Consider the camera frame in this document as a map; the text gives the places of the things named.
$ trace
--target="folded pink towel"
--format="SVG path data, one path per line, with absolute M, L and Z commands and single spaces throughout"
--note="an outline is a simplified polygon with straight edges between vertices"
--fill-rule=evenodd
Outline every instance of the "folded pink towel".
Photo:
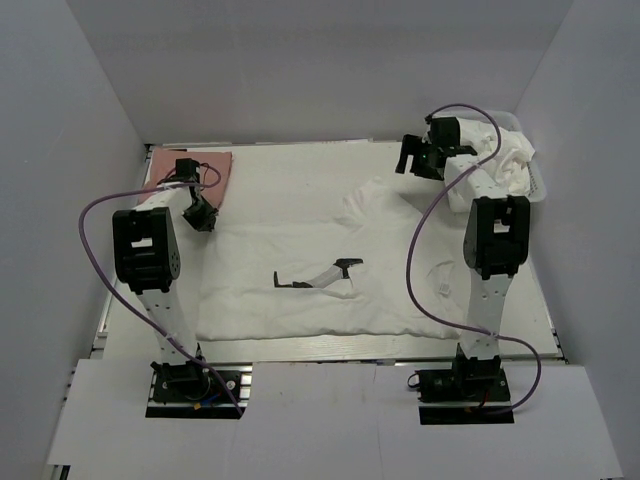
M 158 182 L 163 180 L 171 169 L 175 168 L 178 158 L 193 158 L 200 163 L 208 163 L 220 172 L 220 175 L 222 175 L 220 183 L 215 187 L 205 188 L 202 191 L 202 196 L 212 206 L 220 208 L 227 189 L 227 183 L 229 182 L 229 175 L 231 174 L 231 152 L 179 152 L 156 148 L 153 150 L 153 156 L 151 157 L 149 181 L 144 188 L 153 188 L 158 185 Z M 213 183 L 215 179 L 215 172 L 207 171 L 205 168 L 200 169 L 201 183 Z M 142 203 L 150 196 L 150 194 L 140 195 L 138 202 Z

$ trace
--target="wall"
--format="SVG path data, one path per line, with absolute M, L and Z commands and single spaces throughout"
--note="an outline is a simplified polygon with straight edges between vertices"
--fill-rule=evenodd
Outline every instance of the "wall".
M 576 1 L 516 112 L 549 191 L 532 255 L 552 316 L 640 478 L 640 4 Z
M 145 142 L 401 138 L 513 111 L 571 0 L 68 0 Z
M 30 480 L 106 297 L 77 216 L 134 186 L 144 148 L 63 0 L 2 3 L 0 65 L 0 476 Z M 105 265 L 112 208 L 89 224 Z

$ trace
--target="white cloth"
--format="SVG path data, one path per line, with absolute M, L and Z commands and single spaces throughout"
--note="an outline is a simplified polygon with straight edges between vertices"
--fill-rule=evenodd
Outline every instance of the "white cloth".
M 471 145 L 478 152 L 478 160 L 486 158 L 496 148 L 498 139 L 493 125 L 478 120 L 458 118 L 460 143 Z M 535 150 L 522 132 L 510 132 L 500 128 L 502 147 L 498 155 L 483 168 L 513 195 L 528 195 L 531 191 L 529 162 Z
M 344 199 L 344 212 L 325 221 L 220 227 L 204 258 L 201 340 L 304 337 L 322 334 L 414 334 L 455 338 L 427 319 L 405 285 L 407 249 L 421 214 L 374 179 Z M 350 279 L 324 289 L 276 289 L 305 281 L 338 258 L 362 258 Z M 439 234 L 425 228 L 413 263 L 413 285 L 424 305 L 446 315 L 428 273 L 451 260 Z

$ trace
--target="purple cable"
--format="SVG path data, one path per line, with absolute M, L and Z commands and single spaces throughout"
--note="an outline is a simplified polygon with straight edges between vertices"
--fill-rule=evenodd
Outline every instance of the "purple cable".
M 182 345 L 180 345 L 178 342 L 176 342 L 172 337 L 168 336 L 169 332 L 167 332 L 160 325 L 158 325 L 153 320 L 151 320 L 146 315 L 144 315 L 142 312 L 140 312 L 136 307 L 131 305 L 131 303 L 129 303 L 126 298 L 124 298 L 122 295 L 120 295 L 118 290 L 116 290 L 116 288 L 113 285 L 111 285 L 111 282 L 109 281 L 109 279 L 107 278 L 107 275 L 102 270 L 102 267 L 100 267 L 100 264 L 98 263 L 98 260 L 96 259 L 95 255 L 93 254 L 93 251 L 91 250 L 91 247 L 89 246 L 89 241 L 87 240 L 87 234 L 85 232 L 85 226 L 84 226 L 85 218 L 86 218 L 87 214 L 89 213 L 89 211 L 93 207 L 95 207 L 96 205 L 99 205 L 99 204 L 101 204 L 103 202 L 106 202 L 106 201 L 109 201 L 109 200 L 113 200 L 113 199 L 116 199 L 116 198 L 143 195 L 143 194 L 146 194 L 146 193 L 156 193 L 156 192 L 161 192 L 163 190 L 169 190 L 169 189 L 174 189 L 174 188 L 184 188 L 184 187 L 211 188 L 211 187 L 215 187 L 222 180 L 222 175 L 217 169 L 215 169 L 214 167 L 212 167 L 210 165 L 207 165 L 207 169 L 213 170 L 215 172 L 215 174 L 218 176 L 217 180 L 215 182 L 209 184 L 209 185 L 204 185 L 204 184 L 201 184 L 201 183 L 193 183 L 193 182 L 190 182 L 190 183 L 174 183 L 174 184 L 169 184 L 169 185 L 163 185 L 162 187 L 154 187 L 154 188 L 148 188 L 148 189 L 144 189 L 144 190 L 133 190 L 131 192 L 113 193 L 111 195 L 105 195 L 104 197 L 100 197 L 100 198 L 98 198 L 96 200 L 93 200 L 86 207 L 84 207 L 82 209 L 82 212 L 80 213 L 80 218 L 78 219 L 78 232 L 80 233 L 80 241 L 82 242 L 82 246 L 84 247 L 84 251 L 87 253 L 87 257 L 89 257 L 89 261 L 91 262 L 91 265 L 93 266 L 93 269 L 98 274 L 98 277 L 100 277 L 100 280 L 102 280 L 102 283 L 104 283 L 104 286 L 107 287 L 107 290 L 109 290 L 109 292 L 111 292 L 111 294 L 120 303 L 122 303 L 122 305 L 124 305 L 127 308 L 127 310 L 129 310 L 136 317 L 138 317 L 144 323 L 146 323 L 151 328 L 153 328 L 160 335 L 165 337 L 167 339 L 167 341 L 169 342 L 169 344 L 171 344 L 171 346 L 176 349 L 176 351 L 181 353 L 187 359 L 191 360 L 193 363 L 195 363 L 195 364 L 199 365 L 200 367 L 205 368 L 205 369 L 209 370 L 211 373 L 213 373 L 214 377 L 216 377 L 218 382 L 220 382 L 220 385 L 222 385 L 222 388 L 224 389 L 225 393 L 227 394 L 227 396 L 231 400 L 231 403 L 233 403 L 234 407 L 236 407 L 236 410 L 238 411 L 238 414 L 242 417 L 242 409 L 240 408 L 240 405 L 238 405 L 238 401 L 233 396 L 233 393 L 231 393 L 231 390 L 229 390 L 229 388 L 227 387 L 227 383 L 224 381 L 224 379 L 218 373 L 218 371 L 215 368 L 213 368 L 211 365 L 208 365 L 206 362 L 203 362 L 202 360 L 200 360 L 200 359 L 194 357 L 193 355 L 189 354 L 182 347 Z
M 486 330 L 484 328 L 471 327 L 469 325 L 461 325 L 461 324 L 458 324 L 458 323 L 449 322 L 447 320 L 444 320 L 444 319 L 434 315 L 433 313 L 429 312 L 426 308 L 424 308 L 420 304 L 420 302 L 416 298 L 415 294 L 413 293 L 413 286 L 411 285 L 411 263 L 413 261 L 413 252 L 414 252 L 414 250 L 416 248 L 416 243 L 418 242 L 418 237 L 420 236 L 420 232 L 422 231 L 422 227 L 424 226 L 425 222 L 427 221 L 427 218 L 429 218 L 431 213 L 435 210 L 436 205 L 438 205 L 440 200 L 442 200 L 445 197 L 445 195 L 447 194 L 447 192 L 449 190 L 451 190 L 453 187 L 455 187 L 458 183 L 460 183 L 465 177 L 467 177 L 473 171 L 477 170 L 482 165 L 487 163 L 489 160 L 494 158 L 498 154 L 498 152 L 500 151 L 500 148 L 502 147 L 502 135 L 500 134 L 500 127 L 498 127 L 498 124 L 496 123 L 496 121 L 487 112 L 485 112 L 484 110 L 482 110 L 482 109 L 480 109 L 478 107 L 474 107 L 473 105 L 468 105 L 466 103 L 451 103 L 449 105 L 445 105 L 444 107 L 440 107 L 440 108 L 434 110 L 433 112 L 431 112 L 428 115 L 427 118 L 432 117 L 436 113 L 441 112 L 442 110 L 446 110 L 446 109 L 451 108 L 451 107 L 468 108 L 468 109 L 471 109 L 471 110 L 475 110 L 476 112 L 478 112 L 478 113 L 482 114 L 484 117 L 486 117 L 487 120 L 489 120 L 489 122 L 491 122 L 491 125 L 493 125 L 493 127 L 496 129 L 496 135 L 497 135 L 497 139 L 498 139 L 498 144 L 496 145 L 496 149 L 493 151 L 493 153 L 491 155 L 489 155 L 487 158 L 479 161 L 475 165 L 469 167 L 467 170 L 465 170 L 460 175 L 458 175 L 458 177 L 456 177 L 456 179 L 453 180 L 449 185 L 445 186 L 445 188 L 440 193 L 438 193 L 438 195 L 436 195 L 436 198 L 427 207 L 427 210 L 424 212 L 424 215 L 422 215 L 422 218 L 420 219 L 420 222 L 418 222 L 418 226 L 416 227 L 416 230 L 413 233 L 413 237 L 411 238 L 411 244 L 409 245 L 409 253 L 407 254 L 407 269 L 406 269 L 406 275 L 405 275 L 406 282 L 407 282 L 407 291 L 409 292 L 409 297 L 411 298 L 411 301 L 416 306 L 416 308 L 418 310 L 420 310 L 420 312 L 422 312 L 424 315 L 429 317 L 431 320 L 433 320 L 434 322 L 440 323 L 441 325 L 445 325 L 445 326 L 451 327 L 451 328 L 458 328 L 460 330 L 467 330 L 469 332 L 481 333 L 483 335 L 487 335 L 487 336 L 490 336 L 490 337 L 495 337 L 498 340 L 504 340 L 504 341 L 507 341 L 507 342 L 519 343 L 520 345 L 524 345 L 529 350 L 531 350 L 531 353 L 533 353 L 533 355 L 534 355 L 534 357 L 536 359 L 536 365 L 537 365 L 536 378 L 535 378 L 535 380 L 533 382 L 533 385 L 531 386 L 531 388 L 529 389 L 529 391 L 527 392 L 527 394 L 524 397 L 522 397 L 519 401 L 517 401 L 516 403 L 514 403 L 510 407 L 503 408 L 503 409 L 500 409 L 500 410 L 493 410 L 493 411 L 490 412 L 490 413 L 492 413 L 494 415 L 495 414 L 503 414 L 503 413 L 511 412 L 511 411 L 515 410 L 516 408 L 518 408 L 519 406 L 523 405 L 527 400 L 529 400 L 531 398 L 533 393 L 538 388 L 538 384 L 540 383 L 540 377 L 542 376 L 542 361 L 541 361 L 540 355 L 538 354 L 536 349 L 533 348 L 533 346 L 530 343 L 528 343 L 525 340 L 522 340 L 520 338 L 507 337 L 505 335 L 499 335 L 499 334 L 496 334 L 494 332 L 490 332 L 489 330 Z

